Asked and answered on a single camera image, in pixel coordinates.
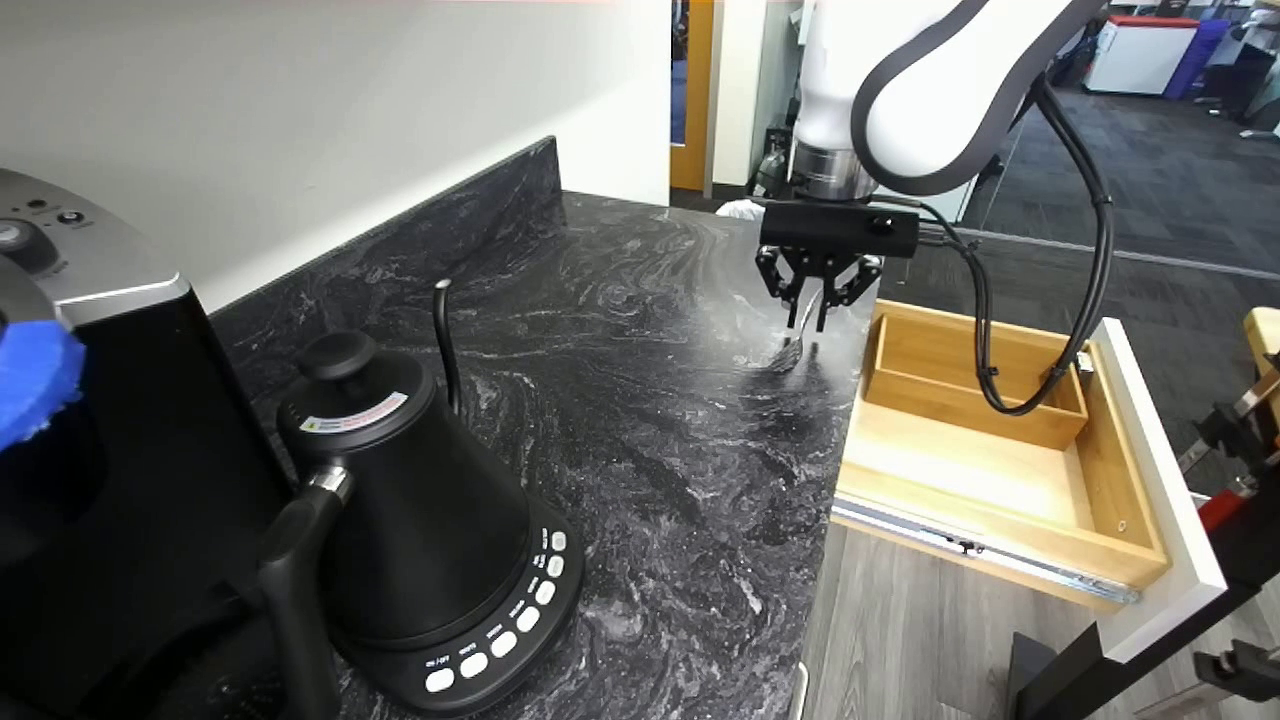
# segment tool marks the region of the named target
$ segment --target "white cabinet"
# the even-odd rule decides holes
[[[1085,75],[1087,91],[1163,98],[1167,75],[1183,59],[1198,22],[1183,18],[1113,18],[1098,41]]]

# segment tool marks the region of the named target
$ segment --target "kettle handle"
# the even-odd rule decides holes
[[[334,720],[341,713],[334,678],[337,647],[319,609],[319,552],[343,511],[349,491],[349,467],[328,464],[318,471],[307,489],[277,515],[256,570],[286,660],[286,697],[291,720]]]

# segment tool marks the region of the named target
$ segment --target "dark marble countertop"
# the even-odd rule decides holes
[[[756,226],[560,191],[556,148],[468,181],[216,315],[267,423],[291,356],[363,328],[585,531],[577,618],[491,715],[787,715],[868,311],[787,341]],[[343,715],[399,715],[343,683]]]

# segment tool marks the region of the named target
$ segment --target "wooden door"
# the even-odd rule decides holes
[[[708,190],[714,4],[671,0],[671,190]]]

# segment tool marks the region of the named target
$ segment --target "open drawer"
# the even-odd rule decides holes
[[[1031,394],[1059,344],[995,323],[1000,394]],[[1085,356],[1043,407],[1013,422],[977,394],[969,315],[881,303],[837,520],[1087,606],[1104,654],[1130,660],[1221,597],[1225,575],[1119,322]]]

